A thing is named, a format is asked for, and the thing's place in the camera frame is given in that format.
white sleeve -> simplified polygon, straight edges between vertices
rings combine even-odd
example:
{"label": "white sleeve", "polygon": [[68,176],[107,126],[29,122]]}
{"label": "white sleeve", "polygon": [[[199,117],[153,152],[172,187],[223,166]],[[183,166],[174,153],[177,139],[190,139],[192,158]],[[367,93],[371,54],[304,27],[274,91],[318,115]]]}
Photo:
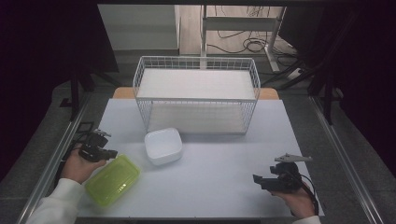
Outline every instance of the white sleeve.
{"label": "white sleeve", "polygon": [[306,217],[293,222],[293,224],[320,224],[320,219],[318,216]]}
{"label": "white sleeve", "polygon": [[83,193],[84,187],[78,182],[60,179],[51,195],[40,200],[26,223],[74,223],[78,214],[77,205]]}

human hand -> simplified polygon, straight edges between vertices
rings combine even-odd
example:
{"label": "human hand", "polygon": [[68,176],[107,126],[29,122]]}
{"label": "human hand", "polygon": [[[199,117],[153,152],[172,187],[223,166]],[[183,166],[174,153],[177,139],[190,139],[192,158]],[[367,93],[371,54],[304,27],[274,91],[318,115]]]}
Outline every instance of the human hand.
{"label": "human hand", "polygon": [[294,193],[282,193],[278,191],[270,191],[272,195],[283,199],[291,212],[297,218],[312,217],[315,215],[315,207],[311,198],[303,188],[298,189]]}
{"label": "human hand", "polygon": [[[81,144],[77,144],[75,148],[80,148]],[[62,170],[61,178],[67,178],[82,184],[90,178],[92,172],[97,168],[104,166],[106,161],[90,162],[84,160],[78,155],[78,149],[71,151],[69,158]]]}

white wire rack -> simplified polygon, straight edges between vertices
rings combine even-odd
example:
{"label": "white wire rack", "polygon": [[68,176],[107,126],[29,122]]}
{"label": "white wire rack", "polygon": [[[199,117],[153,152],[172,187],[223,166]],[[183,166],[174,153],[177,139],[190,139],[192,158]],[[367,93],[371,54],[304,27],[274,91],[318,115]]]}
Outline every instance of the white wire rack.
{"label": "white wire rack", "polygon": [[134,95],[148,132],[245,134],[260,95],[249,58],[142,57]]}

green plastic tray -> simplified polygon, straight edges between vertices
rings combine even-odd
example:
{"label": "green plastic tray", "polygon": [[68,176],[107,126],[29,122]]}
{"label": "green plastic tray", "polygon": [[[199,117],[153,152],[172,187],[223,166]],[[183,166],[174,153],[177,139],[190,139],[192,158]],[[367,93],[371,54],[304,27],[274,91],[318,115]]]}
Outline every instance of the green plastic tray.
{"label": "green plastic tray", "polygon": [[114,203],[140,175],[140,169],[125,155],[119,155],[85,185],[89,195],[99,205]]}

square white bowl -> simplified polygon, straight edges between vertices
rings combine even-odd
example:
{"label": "square white bowl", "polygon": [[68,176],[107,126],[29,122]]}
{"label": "square white bowl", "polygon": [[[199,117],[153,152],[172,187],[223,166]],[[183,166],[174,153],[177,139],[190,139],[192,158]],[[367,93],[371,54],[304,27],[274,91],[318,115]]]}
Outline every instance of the square white bowl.
{"label": "square white bowl", "polygon": [[147,133],[145,145],[148,159],[155,165],[162,165],[181,158],[181,138],[175,128]]}

